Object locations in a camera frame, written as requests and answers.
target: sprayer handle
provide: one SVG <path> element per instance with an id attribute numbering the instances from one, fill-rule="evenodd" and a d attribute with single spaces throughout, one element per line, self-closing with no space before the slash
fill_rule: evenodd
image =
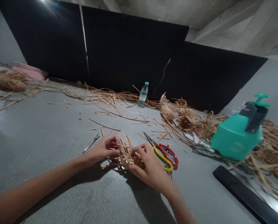
<path id="1" fill-rule="evenodd" d="M 258 97 L 257 101 L 255 102 L 256 105 L 258 106 L 263 106 L 263 107 L 270 107 L 270 104 L 267 103 L 262 103 L 261 100 L 263 98 L 269 98 L 270 96 L 268 94 L 256 94 L 254 95 L 255 97 Z"/>

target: hand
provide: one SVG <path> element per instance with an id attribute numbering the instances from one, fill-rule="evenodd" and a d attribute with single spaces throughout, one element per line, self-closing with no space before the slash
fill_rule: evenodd
<path id="1" fill-rule="evenodd" d="M 86 166 L 90 167 L 107 156 L 119 156 L 120 150 L 112 149 L 119 145 L 118 136 L 113 134 L 101 139 L 92 149 L 81 156 L 86 161 Z"/>
<path id="2" fill-rule="evenodd" d="M 153 149 L 147 143 L 134 147 L 132 149 L 132 154 L 135 152 L 140 154 L 144 161 L 145 168 L 141 169 L 137 165 L 131 165 L 129 166 L 129 169 L 134 171 L 139 179 L 162 193 L 164 196 L 167 196 L 170 191 L 177 188 L 173 180 L 163 169 L 163 166 L 153 152 Z"/>

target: wire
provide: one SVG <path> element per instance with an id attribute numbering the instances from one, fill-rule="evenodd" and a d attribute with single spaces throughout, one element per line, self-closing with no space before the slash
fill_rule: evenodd
<path id="1" fill-rule="evenodd" d="M 165 68 L 166 68 L 167 65 L 169 64 L 170 60 L 171 60 L 171 58 L 169 58 L 169 60 L 168 60 L 168 62 L 167 62 L 167 64 L 166 64 L 166 66 L 165 66 Z M 152 93 L 152 95 L 154 95 L 155 91 L 157 90 L 157 88 L 159 87 L 159 85 L 160 85 L 160 84 L 162 83 L 162 81 L 163 81 L 163 78 L 164 78 L 164 75 L 165 75 L 165 68 L 163 69 L 163 76 L 162 76 L 161 82 L 158 84 L 158 86 L 156 87 L 156 89 L 154 90 L 154 92 Z"/>

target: black wall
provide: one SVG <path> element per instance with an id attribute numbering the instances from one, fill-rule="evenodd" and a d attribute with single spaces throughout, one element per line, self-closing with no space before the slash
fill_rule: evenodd
<path id="1" fill-rule="evenodd" d="M 217 114 L 266 61 L 266 58 L 184 42 L 167 66 L 156 92 L 160 97 L 166 91 L 168 99 L 183 97 L 193 108 Z"/>
<path id="2" fill-rule="evenodd" d="M 97 88 L 134 92 L 159 82 L 189 27 L 82 7 L 90 82 Z"/>
<path id="3" fill-rule="evenodd" d="M 79 5 L 1 0 L 0 10 L 28 65 L 67 81 L 89 81 Z"/>
<path id="4" fill-rule="evenodd" d="M 166 92 L 201 111 L 220 112 L 267 60 L 185 42 L 186 26 L 83 6 L 87 61 L 77 4 L 4 0 L 0 9 L 27 63 L 50 76 L 133 93 L 146 81 L 150 99 Z"/>

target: scissors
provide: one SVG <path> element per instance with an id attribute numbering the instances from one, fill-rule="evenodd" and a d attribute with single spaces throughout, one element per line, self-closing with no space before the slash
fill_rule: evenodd
<path id="1" fill-rule="evenodd" d="M 174 152 L 169 147 L 167 147 L 165 145 L 162 145 L 162 144 L 159 144 L 159 145 L 156 144 L 155 141 L 153 141 L 145 132 L 143 132 L 143 133 L 145 134 L 146 138 L 148 139 L 148 141 L 152 145 L 152 148 L 153 148 L 154 152 L 169 165 L 169 168 L 163 167 L 165 171 L 171 172 L 173 170 L 173 167 L 178 166 L 179 160 L 177 159 L 176 155 L 174 154 Z M 162 151 L 162 153 L 165 155 L 165 157 L 161 153 L 159 153 L 157 148 L 159 148 Z M 165 150 L 163 148 L 165 148 L 167 151 L 169 151 L 174 156 L 175 163 L 173 163 L 171 161 L 171 159 L 169 158 L 169 156 L 167 155 L 167 153 L 165 152 Z"/>

